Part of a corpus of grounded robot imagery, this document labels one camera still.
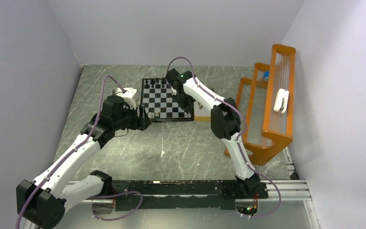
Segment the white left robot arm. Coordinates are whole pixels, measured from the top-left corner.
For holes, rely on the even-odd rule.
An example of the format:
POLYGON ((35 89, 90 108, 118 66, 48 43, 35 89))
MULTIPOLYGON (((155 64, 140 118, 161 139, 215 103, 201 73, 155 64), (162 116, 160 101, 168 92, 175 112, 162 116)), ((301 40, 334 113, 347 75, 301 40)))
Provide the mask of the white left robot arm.
POLYGON ((110 95, 100 99, 98 112, 86 123, 72 145, 42 174, 16 187, 18 218, 40 229, 52 229, 65 213, 91 197, 115 195, 112 177, 95 170, 82 181, 69 186, 82 165, 98 153, 119 130, 145 130, 151 121, 145 107, 133 98, 110 95))

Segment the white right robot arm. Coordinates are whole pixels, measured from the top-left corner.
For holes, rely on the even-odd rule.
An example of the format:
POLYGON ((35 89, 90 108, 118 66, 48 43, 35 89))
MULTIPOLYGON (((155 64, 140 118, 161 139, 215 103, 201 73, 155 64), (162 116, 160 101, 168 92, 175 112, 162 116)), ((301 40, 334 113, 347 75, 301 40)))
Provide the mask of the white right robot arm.
POLYGON ((179 73, 171 69, 165 78, 171 86, 173 97, 184 111, 192 110, 195 102, 209 111, 211 131, 222 140, 234 164, 236 187, 233 192, 237 196, 250 197, 261 180, 246 154, 241 131, 243 115, 237 110, 235 100, 217 95, 191 71, 179 73))

